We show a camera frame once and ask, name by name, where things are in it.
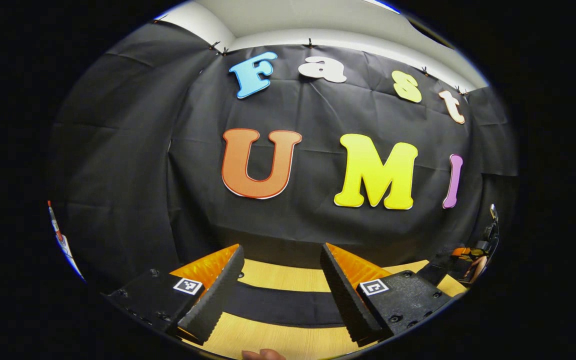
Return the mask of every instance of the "black stripe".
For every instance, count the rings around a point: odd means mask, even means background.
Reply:
[[[293,328],[344,326],[330,292],[278,290],[237,282],[224,312]]]

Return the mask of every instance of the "letter m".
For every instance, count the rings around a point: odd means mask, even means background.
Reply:
[[[348,153],[343,189],[334,196],[340,207],[361,207],[364,197],[359,194],[361,182],[366,188],[371,207],[376,207],[390,185],[390,194],[383,201],[386,209],[412,208],[412,172],[417,148],[409,143],[393,146],[386,164],[375,149],[372,139],[365,135],[345,134],[340,139]]]

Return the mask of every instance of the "letter u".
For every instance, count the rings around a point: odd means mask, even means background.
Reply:
[[[265,180],[254,180],[248,175],[248,161],[252,143],[259,139],[253,129],[230,129],[223,133],[226,151],[223,155],[221,178],[229,191],[245,198],[269,199],[278,196],[290,179],[293,150],[302,141],[302,135],[288,130],[273,131],[268,139],[274,143],[272,171]]]

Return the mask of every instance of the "letter f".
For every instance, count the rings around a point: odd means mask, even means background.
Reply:
[[[272,74],[273,66],[266,60],[274,59],[277,59],[277,54],[268,51],[247,59],[246,61],[242,61],[230,68],[229,73],[235,73],[239,81],[240,90],[237,92],[238,99],[246,98],[246,96],[262,91],[270,86],[270,80],[260,79],[259,74],[266,76]]]

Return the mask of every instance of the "cutout letter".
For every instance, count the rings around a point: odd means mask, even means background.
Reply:
[[[366,187],[371,207],[376,207],[386,193],[383,201],[386,209],[408,210],[412,208],[412,171],[417,148],[409,143],[395,144],[382,164],[372,139],[365,135],[345,134],[340,142],[348,152],[345,166],[343,189],[334,196],[334,203],[340,207],[361,207],[364,197],[359,194],[361,182]]]
[[[324,78],[332,83],[343,83],[347,79],[344,76],[344,64],[330,57],[306,57],[306,64],[302,64],[297,70],[309,78]]]
[[[268,135],[274,142],[272,171],[266,180],[248,176],[248,161],[252,143],[259,139],[253,129],[230,129],[223,133],[226,151],[223,155],[221,178],[229,191],[245,198],[268,199],[278,196],[288,185],[293,164],[293,149],[302,141],[298,132],[277,130]]]
[[[458,124],[463,124],[466,119],[462,114],[459,113],[457,110],[457,105],[459,105],[459,100],[453,97],[453,94],[450,93],[448,90],[444,90],[439,93],[439,96],[446,102],[446,108],[448,108],[448,114],[452,120],[454,120]]]
[[[246,98],[246,96],[262,91],[270,86],[270,80],[260,79],[259,74],[266,76],[272,74],[273,66],[266,60],[274,59],[277,59],[277,54],[268,51],[247,59],[246,61],[242,61],[230,68],[229,72],[235,73],[239,81],[240,90],[237,92],[237,98]]]
[[[421,92],[417,88],[417,80],[412,75],[395,70],[392,72],[392,79],[395,81],[395,91],[400,98],[410,100],[413,103],[421,101]]]
[[[448,186],[448,194],[443,199],[443,208],[453,208],[457,204],[457,187],[459,187],[459,175],[462,173],[462,165],[464,159],[461,156],[453,153],[450,155],[450,185]]]

